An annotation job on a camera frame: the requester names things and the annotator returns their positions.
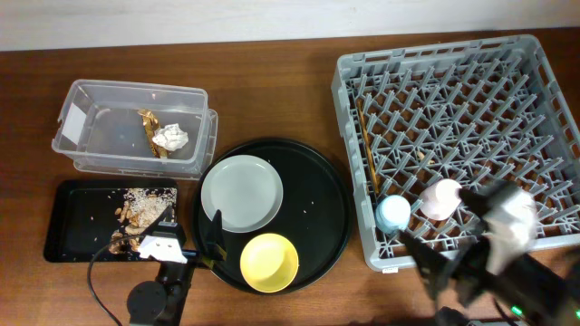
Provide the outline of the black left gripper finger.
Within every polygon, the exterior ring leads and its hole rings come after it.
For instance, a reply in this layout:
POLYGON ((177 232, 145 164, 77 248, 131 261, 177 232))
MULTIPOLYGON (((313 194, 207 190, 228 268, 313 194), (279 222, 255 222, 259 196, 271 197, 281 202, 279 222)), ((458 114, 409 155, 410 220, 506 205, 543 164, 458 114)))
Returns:
POLYGON ((223 262, 227 259, 227 251, 223 236, 222 212, 218 209, 213 216, 211 226, 206 234, 204 263, 223 262))
POLYGON ((173 206, 167 206, 163 212, 145 228, 145 234, 153 234, 160 232, 164 227, 174 227, 174 209, 173 206))

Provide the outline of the food scraps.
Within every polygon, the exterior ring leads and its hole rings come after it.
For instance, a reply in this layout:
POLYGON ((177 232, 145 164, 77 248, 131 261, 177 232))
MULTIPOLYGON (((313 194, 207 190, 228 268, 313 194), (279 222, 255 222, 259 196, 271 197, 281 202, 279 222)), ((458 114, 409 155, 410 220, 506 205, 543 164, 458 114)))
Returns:
POLYGON ((177 204, 176 188, 161 189, 129 188, 123 193, 122 205, 117 207, 114 215, 118 228, 111 234, 111 240, 124 236, 140 235, 147 227, 169 207, 169 215, 163 218, 165 222, 175 222, 177 204))

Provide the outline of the yellow bowl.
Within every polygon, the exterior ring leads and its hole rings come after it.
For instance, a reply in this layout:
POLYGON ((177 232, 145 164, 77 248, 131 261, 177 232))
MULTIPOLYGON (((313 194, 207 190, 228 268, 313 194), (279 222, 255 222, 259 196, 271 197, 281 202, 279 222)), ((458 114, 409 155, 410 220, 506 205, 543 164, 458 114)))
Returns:
POLYGON ((261 234, 244 247, 239 267, 246 283, 262 293, 281 292, 295 279, 299 255, 295 246, 279 234, 261 234))

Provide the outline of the pink plastic cup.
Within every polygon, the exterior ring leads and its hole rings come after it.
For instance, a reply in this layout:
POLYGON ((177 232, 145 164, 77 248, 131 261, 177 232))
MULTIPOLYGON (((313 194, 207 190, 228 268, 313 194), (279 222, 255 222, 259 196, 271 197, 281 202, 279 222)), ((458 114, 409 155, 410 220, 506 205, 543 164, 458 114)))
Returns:
POLYGON ((445 178, 420 193, 420 211, 429 219, 448 219, 461 203, 459 182, 445 178))

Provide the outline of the light blue plastic cup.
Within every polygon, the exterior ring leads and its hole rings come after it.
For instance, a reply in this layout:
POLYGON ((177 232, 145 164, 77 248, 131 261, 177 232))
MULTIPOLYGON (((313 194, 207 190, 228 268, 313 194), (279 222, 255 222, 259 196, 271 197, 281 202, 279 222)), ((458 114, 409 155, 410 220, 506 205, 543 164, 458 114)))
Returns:
POLYGON ((404 231, 410 220, 411 205, 402 196, 388 196, 375 209, 376 225, 386 235, 404 231))

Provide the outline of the white napkin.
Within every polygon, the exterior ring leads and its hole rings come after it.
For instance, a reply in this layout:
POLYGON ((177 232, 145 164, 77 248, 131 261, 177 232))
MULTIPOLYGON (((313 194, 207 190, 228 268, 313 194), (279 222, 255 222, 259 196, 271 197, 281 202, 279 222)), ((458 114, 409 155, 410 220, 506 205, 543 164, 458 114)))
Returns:
POLYGON ((156 130, 152 141, 167 151, 175 151, 182 149, 189 142, 189 135, 175 123, 156 130))

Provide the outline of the gold foil wrapper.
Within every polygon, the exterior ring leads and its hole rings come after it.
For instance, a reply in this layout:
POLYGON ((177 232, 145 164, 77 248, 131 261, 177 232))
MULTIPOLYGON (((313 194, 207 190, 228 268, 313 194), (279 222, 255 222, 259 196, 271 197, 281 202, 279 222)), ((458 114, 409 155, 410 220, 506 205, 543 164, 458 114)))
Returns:
POLYGON ((155 131, 160 128, 160 123, 159 123, 158 118, 153 114, 153 112, 151 110, 139 109, 137 111, 137 113, 142 118, 142 125, 143 125, 143 128, 145 130, 145 134, 146 134, 146 137, 147 137, 147 140, 149 142, 149 146, 150 146, 150 149, 151 149, 153 155, 156 158, 167 158, 169 155, 168 151, 165 150, 163 147, 157 145, 153 141, 153 137, 155 136, 155 131))

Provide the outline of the wooden chopstick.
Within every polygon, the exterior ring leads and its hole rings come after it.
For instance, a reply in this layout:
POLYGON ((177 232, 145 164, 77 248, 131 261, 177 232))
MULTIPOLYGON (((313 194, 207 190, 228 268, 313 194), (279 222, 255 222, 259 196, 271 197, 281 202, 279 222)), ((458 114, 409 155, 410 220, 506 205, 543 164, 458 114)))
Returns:
POLYGON ((356 100, 355 107, 357 109, 357 114, 358 114, 359 122, 361 125, 361 131, 362 131, 362 137, 364 140, 366 157, 367 157, 369 170, 370 170, 370 174, 371 174, 371 182, 372 182, 373 192, 375 195, 378 195, 379 194, 378 180, 377 180, 376 173, 375 173, 374 160, 373 160, 373 155, 372 155, 372 151, 370 148, 371 143, 369 140, 368 132, 366 129, 366 123, 365 123, 365 119, 364 119, 364 114, 363 114, 363 100, 361 100, 361 99, 356 100))

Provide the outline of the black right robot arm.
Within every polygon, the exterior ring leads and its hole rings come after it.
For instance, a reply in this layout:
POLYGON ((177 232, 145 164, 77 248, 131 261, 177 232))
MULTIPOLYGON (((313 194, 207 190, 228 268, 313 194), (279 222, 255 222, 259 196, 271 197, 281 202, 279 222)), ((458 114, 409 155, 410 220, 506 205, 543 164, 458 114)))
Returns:
POLYGON ((579 323, 579 265, 562 278, 545 265, 522 254, 495 275, 486 270, 490 241, 480 239, 448 258, 407 232, 399 241, 415 261, 429 297, 436 302, 450 283, 458 302, 470 306, 489 293, 496 305, 506 305, 528 325, 577 325, 579 323))

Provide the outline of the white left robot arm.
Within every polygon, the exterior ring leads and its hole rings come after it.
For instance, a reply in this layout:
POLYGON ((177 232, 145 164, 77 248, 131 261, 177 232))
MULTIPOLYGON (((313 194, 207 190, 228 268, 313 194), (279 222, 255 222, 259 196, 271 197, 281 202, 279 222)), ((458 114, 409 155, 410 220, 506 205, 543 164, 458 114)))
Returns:
POLYGON ((211 270, 227 258, 222 212, 217 211, 207 233, 204 251, 186 250, 187 237, 182 225, 171 222, 173 208, 162 214, 141 233, 141 258, 159 263, 153 281, 139 283, 127 298, 131 325, 178 325, 197 269, 211 270))

